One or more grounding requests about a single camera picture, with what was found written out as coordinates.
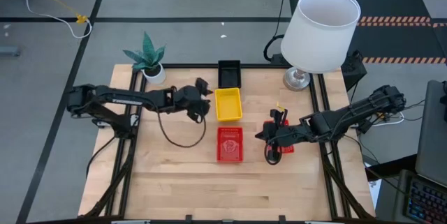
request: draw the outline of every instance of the concrete floor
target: concrete floor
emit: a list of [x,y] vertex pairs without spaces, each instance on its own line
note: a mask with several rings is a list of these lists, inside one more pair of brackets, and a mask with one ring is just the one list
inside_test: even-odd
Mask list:
[[[64,0],[89,15],[95,0]],[[103,0],[98,17],[276,17],[281,0]],[[432,17],[447,17],[447,0],[424,0]],[[290,17],[288,0],[284,17]],[[30,0],[40,13],[71,17],[51,0]],[[0,0],[0,17],[33,17],[24,0]],[[115,64],[130,63],[123,49],[140,47],[143,31],[156,45],[167,45],[165,63],[215,63],[241,59],[265,63],[264,44],[274,33],[271,22],[176,22],[96,23],[89,39],[75,84],[108,84]],[[284,32],[287,23],[281,23]],[[84,26],[74,24],[76,34]],[[59,23],[0,23],[0,44],[19,45],[17,59],[0,59],[2,142],[0,150],[0,221],[14,223],[50,125],[64,90],[80,40],[71,37]],[[278,52],[273,45],[272,52]],[[396,85],[408,104],[423,99],[429,80],[447,80],[445,65],[367,64],[354,100],[383,84]],[[408,110],[408,118],[422,114]],[[420,121],[373,129],[362,138],[380,162],[413,154],[417,150]],[[77,216],[85,167],[91,156],[97,129],[89,120],[64,115],[28,221],[48,221]]]

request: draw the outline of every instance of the computer keyboard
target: computer keyboard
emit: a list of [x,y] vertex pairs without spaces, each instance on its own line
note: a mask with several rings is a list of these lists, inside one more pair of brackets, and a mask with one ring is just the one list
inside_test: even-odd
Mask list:
[[412,177],[404,215],[419,223],[447,223],[447,192],[419,177]]

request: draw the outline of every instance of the lamp base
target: lamp base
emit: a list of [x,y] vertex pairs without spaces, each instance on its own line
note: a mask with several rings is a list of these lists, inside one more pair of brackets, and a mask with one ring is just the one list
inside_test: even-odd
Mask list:
[[295,67],[289,68],[284,74],[284,85],[291,91],[302,91],[310,83],[310,75]]

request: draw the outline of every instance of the small red object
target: small red object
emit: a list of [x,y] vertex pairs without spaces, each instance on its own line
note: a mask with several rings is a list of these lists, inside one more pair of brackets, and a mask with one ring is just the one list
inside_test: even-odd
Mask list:
[[244,146],[242,127],[217,128],[217,161],[242,162]]
[[[273,123],[273,121],[269,120],[269,121],[265,121],[265,123]],[[285,126],[288,126],[288,119],[286,119],[286,121],[284,122]],[[295,151],[295,149],[293,148],[293,145],[289,146],[289,147],[281,147],[282,153],[283,154],[291,154]]]

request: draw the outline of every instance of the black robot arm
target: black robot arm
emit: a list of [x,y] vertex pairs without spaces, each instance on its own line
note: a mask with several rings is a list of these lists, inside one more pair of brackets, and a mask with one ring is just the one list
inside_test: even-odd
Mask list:
[[277,160],[280,155],[278,147],[288,147],[301,142],[338,140],[349,126],[366,124],[366,118],[377,112],[398,113],[405,108],[405,103],[404,94],[396,87],[385,85],[375,90],[368,98],[349,106],[303,117],[297,126],[285,126],[286,113],[272,110],[270,116],[274,119],[273,123],[264,123],[263,131],[255,137],[271,146],[266,157]]
[[143,106],[149,111],[158,113],[173,113],[186,110],[189,118],[200,123],[210,110],[210,101],[203,100],[212,92],[207,89],[208,83],[198,78],[196,85],[185,86],[180,90],[171,87],[148,92],[113,89],[104,85],[93,86],[85,84],[73,87],[68,95],[66,109],[73,115],[81,117],[89,114],[97,121],[107,123],[117,136],[129,137],[132,133],[131,119],[123,114],[116,114],[103,106],[104,103]]

